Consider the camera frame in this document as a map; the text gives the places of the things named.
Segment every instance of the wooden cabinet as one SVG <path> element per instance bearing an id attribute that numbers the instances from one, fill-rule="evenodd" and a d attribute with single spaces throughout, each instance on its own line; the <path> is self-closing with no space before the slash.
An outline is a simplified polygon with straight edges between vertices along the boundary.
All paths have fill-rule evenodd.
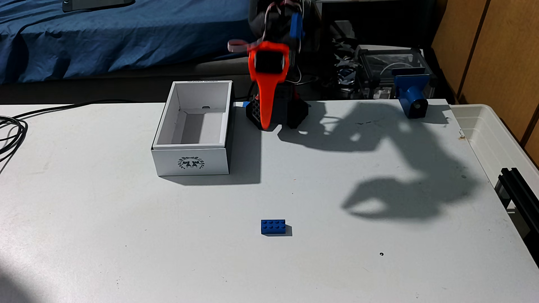
<path id="1" fill-rule="evenodd" d="M 535 162 L 536 165 L 539 164 L 539 125 L 535 125 L 534 131 L 531 133 L 530 139 L 524 147 L 530 158 Z"/>
<path id="2" fill-rule="evenodd" d="M 539 104 L 539 1 L 491 0 L 459 100 L 487 104 L 517 140 Z"/>
<path id="3" fill-rule="evenodd" d="M 432 48 L 447 83 L 456 94 L 486 0 L 448 0 Z"/>

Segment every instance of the printed logo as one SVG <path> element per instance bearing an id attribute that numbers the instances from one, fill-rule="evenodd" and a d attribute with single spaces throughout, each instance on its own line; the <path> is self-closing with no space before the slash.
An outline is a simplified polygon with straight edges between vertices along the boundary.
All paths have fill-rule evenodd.
<path id="1" fill-rule="evenodd" d="M 180 166 L 183 169 L 186 168 L 203 168 L 204 167 L 204 161 L 200 159 L 199 157 L 182 157 L 178 160 L 178 166 Z"/>

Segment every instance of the bed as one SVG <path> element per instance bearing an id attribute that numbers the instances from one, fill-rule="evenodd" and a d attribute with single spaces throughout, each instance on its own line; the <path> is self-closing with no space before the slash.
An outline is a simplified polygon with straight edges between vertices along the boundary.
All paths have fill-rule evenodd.
<path id="1" fill-rule="evenodd" d="M 248 0 L 136 0 L 62 12 L 61 0 L 0 0 L 0 84 L 211 60 L 254 40 Z"/>

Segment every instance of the open box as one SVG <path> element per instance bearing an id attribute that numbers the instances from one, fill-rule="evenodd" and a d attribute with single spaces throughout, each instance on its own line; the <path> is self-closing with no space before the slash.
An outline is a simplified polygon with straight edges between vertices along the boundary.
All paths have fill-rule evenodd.
<path id="1" fill-rule="evenodd" d="M 172 83 L 151 154 L 159 176 L 227 175 L 232 81 Z"/>

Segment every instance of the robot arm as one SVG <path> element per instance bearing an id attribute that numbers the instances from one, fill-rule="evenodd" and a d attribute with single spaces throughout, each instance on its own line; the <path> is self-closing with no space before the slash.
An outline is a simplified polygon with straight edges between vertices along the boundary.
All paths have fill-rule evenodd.
<path id="1" fill-rule="evenodd" d="M 249 24 L 253 33 L 259 38 L 252 44 L 232 40 L 230 51 L 247 51 L 251 79 L 258 84 L 259 95 L 248 117 L 259 123 L 261 129 L 267 130 L 271 123 L 288 124 L 297 127 L 307 115 L 307 104 L 299 99 L 293 85 L 296 65 L 295 57 L 301 51 L 303 38 L 304 0 L 251 0 Z M 290 103 L 296 102 L 293 108 L 301 107 L 303 117 L 288 111 Z M 290 118 L 298 123 L 288 123 Z"/>

